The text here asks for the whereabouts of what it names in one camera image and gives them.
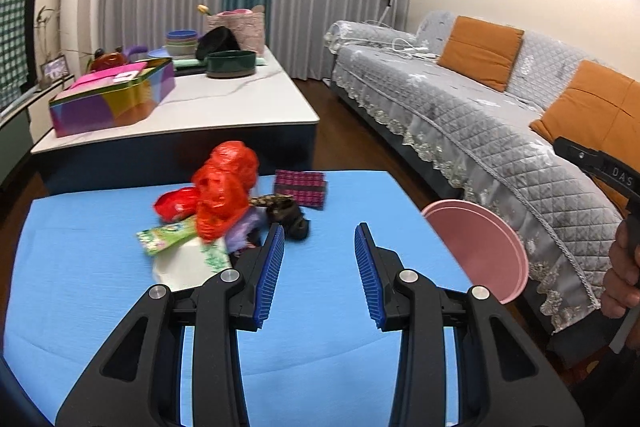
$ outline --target red plastic bag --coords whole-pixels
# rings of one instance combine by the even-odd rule
[[[191,181],[198,185],[203,169],[211,167],[235,174],[247,194],[258,178],[258,156],[241,141],[228,141],[218,145],[212,150],[204,166],[193,175]]]
[[[196,208],[196,230],[204,241],[225,235],[249,208],[249,199],[235,174],[205,164],[194,176],[200,199]]]
[[[173,223],[193,216],[199,199],[200,190],[196,187],[180,188],[160,196],[154,203],[154,209],[162,220]]]

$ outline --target white table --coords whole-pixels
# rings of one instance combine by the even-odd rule
[[[175,89],[138,123],[57,138],[31,150],[51,194],[181,183],[220,142],[242,140],[260,174],[311,168],[318,115],[266,51],[252,76],[180,76]]]

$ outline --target orange cushion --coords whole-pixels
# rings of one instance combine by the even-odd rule
[[[438,65],[503,92],[523,34],[516,28],[458,17]]]
[[[564,136],[640,171],[640,82],[609,68],[582,61],[558,99],[529,126],[548,142]],[[624,212],[626,198],[594,181]]]

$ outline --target white cable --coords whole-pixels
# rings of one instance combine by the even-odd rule
[[[388,24],[385,24],[383,22],[379,22],[379,21],[375,21],[373,19],[367,19],[363,22],[363,24],[368,24],[369,26],[384,26],[385,28],[389,28],[390,30],[392,30],[393,28],[391,26],[389,26]]]
[[[396,48],[396,42],[401,41],[401,42],[405,42],[406,43],[406,47],[402,48],[402,49],[397,49]],[[435,53],[421,53],[421,51],[423,50],[428,50],[429,48],[426,46],[422,46],[420,48],[416,48],[413,44],[411,44],[411,42],[403,39],[403,38],[395,38],[393,39],[393,41],[391,42],[391,47],[387,47],[384,48],[385,50],[391,51],[395,54],[398,55],[402,55],[404,57],[408,57],[408,58],[420,58],[420,60],[433,60],[435,58],[439,58],[440,55],[436,55]]]

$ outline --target green snack package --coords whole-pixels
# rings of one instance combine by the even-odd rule
[[[146,254],[156,255],[165,248],[196,235],[196,217],[191,216],[178,223],[170,223],[138,232],[136,236]]]

